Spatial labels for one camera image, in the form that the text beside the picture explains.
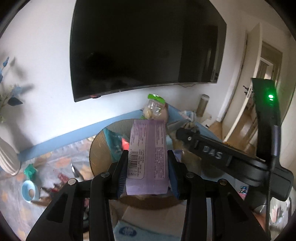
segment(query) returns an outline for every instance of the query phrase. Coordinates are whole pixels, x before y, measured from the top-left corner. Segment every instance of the silver bolt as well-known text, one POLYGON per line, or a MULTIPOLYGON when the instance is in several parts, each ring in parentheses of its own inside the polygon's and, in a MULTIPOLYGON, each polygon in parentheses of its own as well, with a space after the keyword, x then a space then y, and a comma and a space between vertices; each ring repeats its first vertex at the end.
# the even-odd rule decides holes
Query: silver bolt
POLYGON ((223 185, 223 186, 225 186, 226 184, 227 184, 227 180, 225 180, 225 179, 220 179, 220 184, 221 185, 223 185))
POLYGON ((194 173, 193 172, 188 172, 188 173, 186 173, 186 177, 194 178, 194 173))
POLYGON ((76 179, 74 179, 74 178, 71 178, 69 181, 68 181, 68 184, 69 185, 73 185, 73 184, 75 184, 76 183, 76 179))
POLYGON ((101 177, 108 177, 110 175, 109 172, 102 172, 101 177))

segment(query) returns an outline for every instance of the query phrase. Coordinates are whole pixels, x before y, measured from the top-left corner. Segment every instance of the ribbed white vase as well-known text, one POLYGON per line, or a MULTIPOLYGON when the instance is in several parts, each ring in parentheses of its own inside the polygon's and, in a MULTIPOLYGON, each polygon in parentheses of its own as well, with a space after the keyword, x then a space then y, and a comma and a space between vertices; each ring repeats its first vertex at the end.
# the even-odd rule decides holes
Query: ribbed white vase
POLYGON ((0 137, 0 166, 11 175, 16 175, 20 170, 20 161, 15 150, 0 137))

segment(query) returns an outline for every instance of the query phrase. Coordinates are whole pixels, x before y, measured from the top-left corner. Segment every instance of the door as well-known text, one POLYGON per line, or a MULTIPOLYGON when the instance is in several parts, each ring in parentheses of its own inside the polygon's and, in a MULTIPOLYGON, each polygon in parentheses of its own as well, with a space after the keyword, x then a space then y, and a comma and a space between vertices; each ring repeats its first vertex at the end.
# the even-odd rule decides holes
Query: door
POLYGON ((246 54, 237 88, 222 122, 222 137, 225 137, 224 142, 228 140, 236 127, 252 93, 251 78, 256 78, 257 76, 261 48, 262 28, 259 23, 248 34, 246 54), (245 94, 246 89, 244 86, 249 88, 247 94, 245 94))

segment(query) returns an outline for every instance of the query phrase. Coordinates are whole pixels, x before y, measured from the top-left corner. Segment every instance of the clear plastic jar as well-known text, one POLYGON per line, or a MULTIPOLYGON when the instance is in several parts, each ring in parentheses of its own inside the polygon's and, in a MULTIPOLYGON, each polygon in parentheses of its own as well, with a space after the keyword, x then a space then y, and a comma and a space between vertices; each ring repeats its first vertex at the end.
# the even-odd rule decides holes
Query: clear plastic jar
POLYGON ((143 116, 146 119, 163 119, 165 122, 167 122, 167 111, 163 111, 165 109, 165 100, 154 94, 149 94, 148 99, 149 102, 144 107, 143 116))

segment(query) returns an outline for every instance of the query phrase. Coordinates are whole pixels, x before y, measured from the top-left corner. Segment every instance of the purple package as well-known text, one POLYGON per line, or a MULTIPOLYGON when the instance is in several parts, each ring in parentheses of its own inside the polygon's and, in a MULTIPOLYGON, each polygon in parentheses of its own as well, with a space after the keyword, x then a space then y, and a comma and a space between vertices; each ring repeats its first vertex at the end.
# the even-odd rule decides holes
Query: purple package
POLYGON ((164 121, 135 120, 128 153, 127 194, 165 194, 168 184, 164 121))

